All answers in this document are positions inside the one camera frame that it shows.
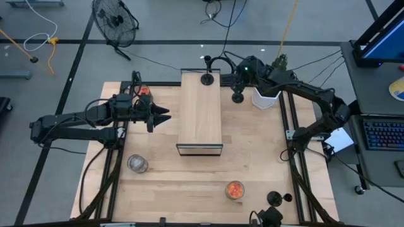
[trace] wooden block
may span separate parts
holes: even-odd
[[[203,73],[183,73],[180,97],[180,155],[220,155],[222,153],[222,113],[220,75],[211,85],[203,85]]]

